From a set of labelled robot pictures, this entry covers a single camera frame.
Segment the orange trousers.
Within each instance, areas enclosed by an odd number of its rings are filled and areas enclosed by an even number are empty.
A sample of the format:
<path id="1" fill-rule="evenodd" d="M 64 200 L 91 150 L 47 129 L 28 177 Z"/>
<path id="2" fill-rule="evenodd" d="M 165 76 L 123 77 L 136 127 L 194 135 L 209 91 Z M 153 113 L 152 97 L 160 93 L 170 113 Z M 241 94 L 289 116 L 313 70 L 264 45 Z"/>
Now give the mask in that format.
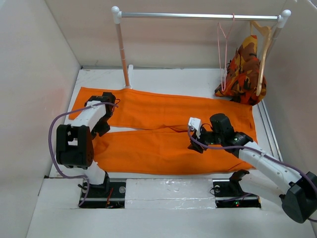
<path id="1" fill-rule="evenodd" d="M 195 175 L 248 170 L 251 165 L 224 150 L 189 149 L 189 118 L 207 123 L 223 113 L 236 131 L 256 139 L 252 107 L 226 100 L 114 90 L 118 107 L 109 131 L 93 140 L 95 161 L 108 172 Z"/>

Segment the pink wire hanger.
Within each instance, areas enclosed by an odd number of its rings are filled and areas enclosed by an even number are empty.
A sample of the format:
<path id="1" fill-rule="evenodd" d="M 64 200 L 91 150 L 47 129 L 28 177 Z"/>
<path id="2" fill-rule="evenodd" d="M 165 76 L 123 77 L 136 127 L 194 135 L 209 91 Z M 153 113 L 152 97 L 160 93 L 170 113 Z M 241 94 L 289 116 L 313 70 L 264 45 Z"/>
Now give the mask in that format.
<path id="1" fill-rule="evenodd" d="M 217 48 L 218 48 L 218 61 L 219 61 L 219 72 L 220 72 L 220 88 L 221 92 L 226 89 L 226 75 L 227 75 L 227 50 L 228 50 L 228 39 L 231 34 L 234 22 L 235 22 L 235 14 L 232 14 L 232 24 L 227 33 L 225 33 L 224 29 L 219 22 L 217 24 Z M 221 50 L 220 50 L 220 34 L 223 35 L 225 39 L 224 46 L 224 61 L 221 60 Z"/>

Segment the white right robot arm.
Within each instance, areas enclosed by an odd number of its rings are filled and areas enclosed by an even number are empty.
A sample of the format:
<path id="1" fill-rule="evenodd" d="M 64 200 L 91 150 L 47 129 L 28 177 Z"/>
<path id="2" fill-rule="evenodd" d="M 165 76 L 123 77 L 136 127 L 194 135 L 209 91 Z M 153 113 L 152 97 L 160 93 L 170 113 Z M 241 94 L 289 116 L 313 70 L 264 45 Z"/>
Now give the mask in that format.
<path id="1" fill-rule="evenodd" d="M 250 164 L 262 175 L 240 169 L 230 177 L 229 189 L 234 195 L 258 195 L 281 207 L 297 223 L 317 221 L 317 177 L 295 166 L 281 162 L 263 150 L 250 136 L 235 131 L 225 114 L 210 117 L 207 131 L 198 118 L 189 118 L 190 148 L 203 153 L 224 150 Z"/>

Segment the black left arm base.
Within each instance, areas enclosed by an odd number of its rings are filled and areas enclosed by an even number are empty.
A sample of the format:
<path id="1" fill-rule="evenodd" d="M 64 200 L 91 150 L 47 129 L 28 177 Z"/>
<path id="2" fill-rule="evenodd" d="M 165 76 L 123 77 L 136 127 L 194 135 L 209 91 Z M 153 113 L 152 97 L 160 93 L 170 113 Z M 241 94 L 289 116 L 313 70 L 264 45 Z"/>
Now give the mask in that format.
<path id="1" fill-rule="evenodd" d="M 90 185 L 86 200 L 80 208 L 86 209 L 119 209 L 125 206 L 126 181 L 110 181 L 109 189 Z"/>

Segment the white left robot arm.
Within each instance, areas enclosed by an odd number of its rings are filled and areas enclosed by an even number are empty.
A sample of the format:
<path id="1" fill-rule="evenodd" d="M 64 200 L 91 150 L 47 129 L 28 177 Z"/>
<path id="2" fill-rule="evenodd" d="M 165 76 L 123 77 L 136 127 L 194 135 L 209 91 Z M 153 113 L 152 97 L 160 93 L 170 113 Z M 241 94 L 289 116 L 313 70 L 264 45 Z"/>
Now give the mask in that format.
<path id="1" fill-rule="evenodd" d="M 91 96 L 85 109 L 70 124 L 56 129 L 56 162 L 67 168 L 80 168 L 98 196 L 110 192 L 109 177 L 94 160 L 93 139 L 110 130 L 108 119 L 113 114 L 116 97 L 110 92 Z"/>

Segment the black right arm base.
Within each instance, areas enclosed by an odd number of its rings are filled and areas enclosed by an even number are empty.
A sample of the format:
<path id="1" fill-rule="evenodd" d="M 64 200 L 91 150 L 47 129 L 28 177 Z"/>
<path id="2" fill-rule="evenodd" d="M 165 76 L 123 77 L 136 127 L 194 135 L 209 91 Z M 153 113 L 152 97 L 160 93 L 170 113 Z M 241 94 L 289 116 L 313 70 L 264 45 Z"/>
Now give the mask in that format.
<path id="1" fill-rule="evenodd" d="M 213 179 L 210 194 L 216 208 L 261 208 L 258 196 L 244 192 L 240 185 L 229 179 Z"/>

